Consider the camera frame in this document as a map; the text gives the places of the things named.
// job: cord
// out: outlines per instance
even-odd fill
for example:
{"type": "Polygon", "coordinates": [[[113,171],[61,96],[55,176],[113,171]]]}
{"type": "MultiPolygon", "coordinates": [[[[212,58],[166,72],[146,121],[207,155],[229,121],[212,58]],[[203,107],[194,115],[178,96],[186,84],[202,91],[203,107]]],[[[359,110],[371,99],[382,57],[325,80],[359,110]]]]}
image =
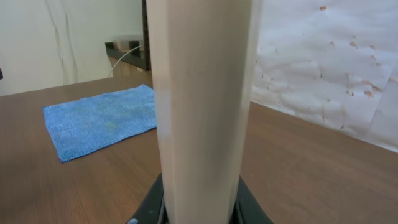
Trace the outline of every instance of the cord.
{"type": "Polygon", "coordinates": [[[133,49],[131,49],[131,50],[129,50],[127,53],[125,53],[122,57],[120,57],[120,59],[118,60],[118,62],[116,62],[116,63],[113,65],[113,67],[112,67],[111,71],[109,72],[107,78],[109,78],[109,76],[112,74],[113,69],[118,65],[118,63],[122,60],[122,58],[124,58],[124,56],[126,56],[127,54],[131,53],[133,50],[136,50],[136,49],[138,49],[138,48],[140,48],[140,47],[142,47],[142,46],[144,46],[144,45],[140,45],[140,46],[138,46],[138,47],[134,47],[133,49]]]}

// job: stained white backdrop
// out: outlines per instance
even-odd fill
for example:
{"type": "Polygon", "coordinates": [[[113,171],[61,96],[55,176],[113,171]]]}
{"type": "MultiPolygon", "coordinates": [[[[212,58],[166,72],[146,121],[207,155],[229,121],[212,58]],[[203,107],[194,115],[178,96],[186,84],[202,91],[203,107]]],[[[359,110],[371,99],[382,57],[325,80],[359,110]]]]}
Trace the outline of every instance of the stained white backdrop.
{"type": "Polygon", "coordinates": [[[265,0],[252,101],[398,152],[398,1],[265,0]]]}

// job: folded cloth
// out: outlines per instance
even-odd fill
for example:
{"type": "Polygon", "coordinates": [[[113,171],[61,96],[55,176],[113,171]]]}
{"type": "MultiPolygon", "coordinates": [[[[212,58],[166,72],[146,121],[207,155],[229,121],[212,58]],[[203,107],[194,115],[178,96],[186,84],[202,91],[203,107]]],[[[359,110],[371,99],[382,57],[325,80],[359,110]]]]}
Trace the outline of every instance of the folded cloth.
{"type": "Polygon", "coordinates": [[[145,85],[46,106],[43,114],[61,162],[156,127],[154,91],[145,85]]]}

